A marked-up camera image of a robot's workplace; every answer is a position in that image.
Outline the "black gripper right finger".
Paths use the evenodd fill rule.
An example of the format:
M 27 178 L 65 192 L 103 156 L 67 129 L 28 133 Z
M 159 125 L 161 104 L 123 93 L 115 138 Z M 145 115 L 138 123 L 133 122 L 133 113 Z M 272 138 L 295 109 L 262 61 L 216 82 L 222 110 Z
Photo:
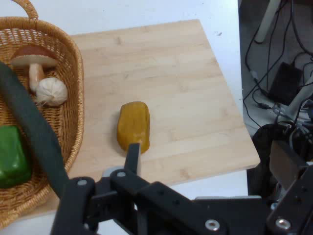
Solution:
M 271 235 L 313 233 L 313 166 L 307 166 L 266 220 Z

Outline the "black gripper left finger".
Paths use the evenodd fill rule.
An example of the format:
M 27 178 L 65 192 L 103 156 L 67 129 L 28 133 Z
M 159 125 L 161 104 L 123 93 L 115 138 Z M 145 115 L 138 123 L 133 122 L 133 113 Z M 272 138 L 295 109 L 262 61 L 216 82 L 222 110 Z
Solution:
M 71 179 L 61 198 L 53 235 L 94 235 L 114 220 L 132 235 L 204 235 L 206 211 L 162 183 L 138 176 L 140 144 L 129 145 L 125 165 L 96 182 Z

